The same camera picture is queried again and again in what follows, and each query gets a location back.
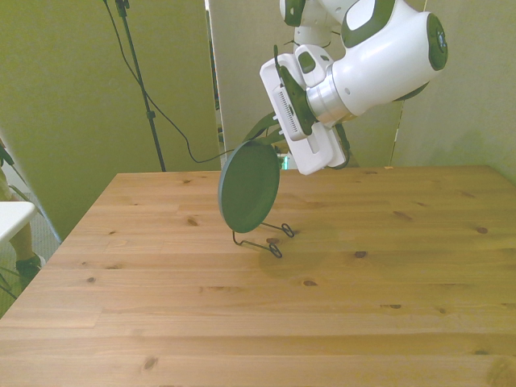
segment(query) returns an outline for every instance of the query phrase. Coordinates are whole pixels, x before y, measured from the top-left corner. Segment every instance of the round plate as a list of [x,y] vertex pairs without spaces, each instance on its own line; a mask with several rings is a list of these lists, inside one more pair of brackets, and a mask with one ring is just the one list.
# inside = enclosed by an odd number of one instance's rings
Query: round plate
[[280,165],[272,145],[240,144],[218,182],[218,208],[230,229],[245,233],[257,228],[273,208],[279,184]]

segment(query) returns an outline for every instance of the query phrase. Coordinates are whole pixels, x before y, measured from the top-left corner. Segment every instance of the wooden table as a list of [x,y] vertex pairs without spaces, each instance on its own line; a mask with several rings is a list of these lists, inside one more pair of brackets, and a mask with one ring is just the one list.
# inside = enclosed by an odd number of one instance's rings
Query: wooden table
[[284,257],[219,173],[118,175],[0,321],[1,386],[514,386],[516,188],[487,167],[281,175]]

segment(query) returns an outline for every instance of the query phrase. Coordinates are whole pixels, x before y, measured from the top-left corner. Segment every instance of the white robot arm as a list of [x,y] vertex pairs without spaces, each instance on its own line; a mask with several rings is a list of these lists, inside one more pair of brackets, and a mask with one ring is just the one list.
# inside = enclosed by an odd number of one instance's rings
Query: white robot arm
[[[439,19],[403,0],[281,0],[281,13],[299,46],[265,63],[260,76],[306,175],[345,161],[335,124],[413,97],[447,61]],[[346,54],[333,61],[320,46],[336,25]]]

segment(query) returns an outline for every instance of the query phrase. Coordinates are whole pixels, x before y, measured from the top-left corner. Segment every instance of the metal pole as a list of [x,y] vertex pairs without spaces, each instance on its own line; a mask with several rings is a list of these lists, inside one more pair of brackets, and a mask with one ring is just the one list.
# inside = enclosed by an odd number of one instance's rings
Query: metal pole
[[138,59],[136,58],[135,46],[132,43],[131,33],[129,32],[129,26],[127,25],[127,12],[126,8],[129,8],[128,0],[115,0],[116,6],[119,10],[119,15],[122,18],[123,26],[126,30],[127,40],[129,40],[129,47],[131,48],[132,60],[135,62],[136,75],[138,76],[139,87],[142,90],[142,95],[144,96],[145,109],[147,110],[147,119],[149,124],[151,125],[152,137],[154,138],[154,144],[156,145],[156,151],[158,153],[158,158],[160,159],[161,171],[166,172],[163,155],[161,154],[160,142],[158,140],[158,135],[156,133],[156,126],[154,125],[154,118],[156,117],[156,113],[151,110],[148,105],[147,92],[145,91],[144,79],[142,78],[142,74],[139,71]]

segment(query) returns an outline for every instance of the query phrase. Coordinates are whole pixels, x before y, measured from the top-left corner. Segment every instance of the metal wire stand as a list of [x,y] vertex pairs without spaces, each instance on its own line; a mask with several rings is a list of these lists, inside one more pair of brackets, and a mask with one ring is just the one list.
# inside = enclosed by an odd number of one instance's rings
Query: metal wire stand
[[[287,223],[281,224],[281,227],[273,226],[272,224],[268,224],[268,223],[261,223],[261,224],[266,227],[271,227],[271,228],[275,228],[277,230],[282,230],[289,238],[294,237],[292,228],[290,228],[290,226]],[[269,250],[276,258],[282,258],[282,256],[283,256],[283,254],[281,254],[280,249],[278,248],[278,246],[275,243],[269,243],[268,247],[267,247],[267,246],[264,246],[261,244],[249,242],[248,240],[242,240],[241,242],[237,242],[234,231],[233,231],[233,242],[235,242],[235,244],[237,244],[239,246],[242,246],[245,243],[245,244],[250,244],[251,246],[254,246],[256,248],[263,248],[264,250]]]

